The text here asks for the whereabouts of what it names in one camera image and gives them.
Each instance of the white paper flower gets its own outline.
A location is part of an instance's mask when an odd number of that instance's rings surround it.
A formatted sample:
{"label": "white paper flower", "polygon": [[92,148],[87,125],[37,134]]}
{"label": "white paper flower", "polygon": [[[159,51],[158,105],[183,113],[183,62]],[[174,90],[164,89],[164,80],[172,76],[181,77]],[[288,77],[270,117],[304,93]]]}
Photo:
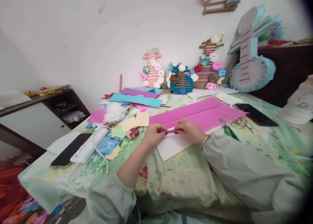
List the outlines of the white paper flower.
{"label": "white paper flower", "polygon": [[164,78],[163,78],[163,77],[159,77],[159,78],[157,79],[157,82],[158,82],[159,84],[163,84]]}
{"label": "white paper flower", "polygon": [[217,43],[219,41],[221,41],[221,37],[218,35],[213,35],[213,37],[211,38],[211,43]]}
{"label": "white paper flower", "polygon": [[155,59],[150,60],[150,66],[156,66],[157,62]]}
{"label": "white paper flower", "polygon": [[178,61],[176,61],[176,60],[172,61],[172,65],[173,65],[173,67],[177,67],[178,66]]}
{"label": "white paper flower", "polygon": [[143,83],[143,85],[145,85],[145,86],[148,86],[148,85],[149,85],[149,81],[148,81],[148,80],[145,80],[145,81],[143,81],[142,83]]}
{"label": "white paper flower", "polygon": [[178,69],[179,69],[179,71],[185,71],[186,67],[183,64],[180,64]]}
{"label": "white paper flower", "polygon": [[158,82],[155,82],[155,83],[153,84],[153,87],[154,87],[154,88],[160,88],[161,85],[160,85]]}
{"label": "white paper flower", "polygon": [[161,65],[157,63],[157,64],[154,66],[154,70],[156,70],[156,71],[161,70]]}
{"label": "white paper flower", "polygon": [[193,82],[195,82],[199,79],[199,76],[197,74],[193,74],[190,77],[192,78]]}
{"label": "white paper flower", "polygon": [[159,70],[157,75],[158,75],[158,77],[163,77],[164,76],[164,71],[163,70]]}
{"label": "white paper flower", "polygon": [[218,54],[216,52],[210,53],[209,59],[210,59],[210,62],[217,62],[218,61]]}

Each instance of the brown paper flower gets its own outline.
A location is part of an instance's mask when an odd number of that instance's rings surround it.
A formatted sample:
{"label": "brown paper flower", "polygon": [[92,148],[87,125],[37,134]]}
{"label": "brown paper flower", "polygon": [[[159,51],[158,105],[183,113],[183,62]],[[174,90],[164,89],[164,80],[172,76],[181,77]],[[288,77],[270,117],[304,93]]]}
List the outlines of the brown paper flower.
{"label": "brown paper flower", "polygon": [[172,81],[173,84],[179,83],[180,82],[179,75],[178,74],[172,74],[171,77],[170,77],[170,81]]}
{"label": "brown paper flower", "polygon": [[218,74],[211,74],[209,75],[209,82],[211,83],[216,83],[219,79]]}

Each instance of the white bottle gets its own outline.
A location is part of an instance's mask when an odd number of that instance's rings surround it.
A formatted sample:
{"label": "white bottle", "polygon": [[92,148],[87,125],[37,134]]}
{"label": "white bottle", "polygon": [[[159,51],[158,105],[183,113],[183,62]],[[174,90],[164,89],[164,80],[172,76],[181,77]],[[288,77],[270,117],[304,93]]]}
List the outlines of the white bottle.
{"label": "white bottle", "polygon": [[313,118],[313,74],[299,85],[277,117],[294,124],[305,124]]}

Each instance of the pink paper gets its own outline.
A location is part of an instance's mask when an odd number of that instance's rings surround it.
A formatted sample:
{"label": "pink paper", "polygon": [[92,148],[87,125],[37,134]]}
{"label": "pink paper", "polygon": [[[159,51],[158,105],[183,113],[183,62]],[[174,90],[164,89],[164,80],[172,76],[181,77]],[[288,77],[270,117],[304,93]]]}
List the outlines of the pink paper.
{"label": "pink paper", "polygon": [[188,106],[184,106],[172,111],[168,111],[156,116],[150,117],[150,124],[159,123],[169,129],[175,127],[177,123],[186,118],[192,120],[204,132],[212,128],[222,126],[219,118],[229,123],[239,117],[242,117],[246,112],[230,108],[227,105],[210,98]]}
{"label": "pink paper", "polygon": [[140,111],[146,111],[146,110],[148,110],[148,109],[151,108],[151,106],[142,105],[142,104],[137,105],[136,107],[137,107]]}
{"label": "pink paper", "polygon": [[130,89],[130,88],[125,88],[124,90],[120,92],[126,95],[131,95],[131,96],[143,95],[144,97],[148,97],[148,98],[156,98],[158,96],[157,93],[140,91],[140,90],[135,90],[135,89]]}
{"label": "pink paper", "polygon": [[104,122],[104,115],[106,114],[106,110],[99,108],[96,109],[91,116],[88,118],[88,123],[105,123]]}

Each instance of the smartphone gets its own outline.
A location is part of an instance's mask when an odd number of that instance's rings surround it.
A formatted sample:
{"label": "smartphone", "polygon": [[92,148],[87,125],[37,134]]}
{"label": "smartphone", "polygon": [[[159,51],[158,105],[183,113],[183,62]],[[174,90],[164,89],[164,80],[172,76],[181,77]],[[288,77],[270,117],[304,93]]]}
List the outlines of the smartphone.
{"label": "smartphone", "polygon": [[63,167],[66,168],[72,164],[70,161],[71,157],[75,154],[76,151],[90,138],[92,134],[79,134],[77,138],[72,141],[64,149],[64,151],[59,154],[59,156],[51,163],[51,167]]}
{"label": "smartphone", "polygon": [[253,106],[251,106],[250,104],[236,104],[236,106],[244,111],[249,113],[247,116],[252,119],[253,121],[255,121],[258,125],[260,126],[278,126],[278,124],[271,120],[270,118],[268,118],[265,114],[261,113],[260,111],[258,111],[256,108],[254,108]]}

